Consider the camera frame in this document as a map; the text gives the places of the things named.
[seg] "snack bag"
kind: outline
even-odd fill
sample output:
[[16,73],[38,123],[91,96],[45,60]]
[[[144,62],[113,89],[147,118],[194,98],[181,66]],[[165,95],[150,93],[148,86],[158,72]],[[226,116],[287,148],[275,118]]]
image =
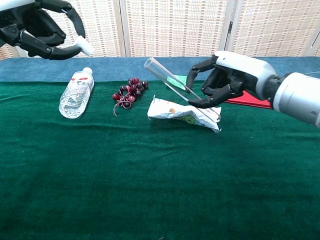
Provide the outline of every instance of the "snack bag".
[[215,112],[209,109],[198,109],[194,106],[183,106],[172,101],[154,98],[147,115],[149,118],[154,119],[177,119],[185,121],[188,124],[206,127],[215,133],[219,133],[221,130],[217,122],[218,115],[221,113],[221,107],[212,107],[211,109]]

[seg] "robotic hand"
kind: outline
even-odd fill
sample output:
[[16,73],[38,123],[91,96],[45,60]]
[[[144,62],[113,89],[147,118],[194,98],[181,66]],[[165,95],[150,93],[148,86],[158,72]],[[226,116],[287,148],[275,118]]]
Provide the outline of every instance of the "robotic hand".
[[65,13],[82,37],[82,44],[85,42],[83,22],[70,3],[63,0],[1,0],[0,47],[5,43],[19,46],[30,57],[49,60],[65,60],[78,55],[83,50],[80,43],[57,47],[65,42],[66,34],[43,9]]
[[192,67],[186,86],[192,89],[198,73],[211,69],[201,88],[207,98],[191,99],[190,105],[212,108],[246,91],[259,100],[268,100],[277,112],[320,128],[320,79],[297,72],[278,76],[266,61],[217,51],[211,59]]

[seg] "green card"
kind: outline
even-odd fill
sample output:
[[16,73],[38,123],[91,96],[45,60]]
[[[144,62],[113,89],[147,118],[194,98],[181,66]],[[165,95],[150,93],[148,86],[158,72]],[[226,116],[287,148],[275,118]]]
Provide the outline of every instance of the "green card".
[[[180,76],[180,75],[174,75],[180,82],[182,82],[184,85],[186,85],[187,83],[187,76]],[[173,78],[169,77],[166,79],[169,83],[171,83],[172,85],[182,89],[182,90],[186,90],[186,88],[178,81],[174,80]]]

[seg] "bottle cap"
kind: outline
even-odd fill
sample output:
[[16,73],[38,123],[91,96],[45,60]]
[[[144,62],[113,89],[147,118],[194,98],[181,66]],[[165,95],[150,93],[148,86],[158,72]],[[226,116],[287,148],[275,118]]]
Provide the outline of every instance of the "bottle cap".
[[82,71],[88,73],[88,74],[91,74],[93,73],[92,69],[90,67],[85,67]]

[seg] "red folder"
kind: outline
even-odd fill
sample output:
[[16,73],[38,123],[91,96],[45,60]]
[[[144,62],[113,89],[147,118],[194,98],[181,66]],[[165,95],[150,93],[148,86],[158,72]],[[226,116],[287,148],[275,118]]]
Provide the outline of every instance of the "red folder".
[[239,104],[239,105],[246,105],[252,106],[257,108],[264,108],[264,109],[272,109],[270,106],[270,102],[267,100],[258,100],[255,97],[251,96],[246,91],[243,92],[244,94],[240,97],[232,98],[226,101],[226,103],[230,104]]

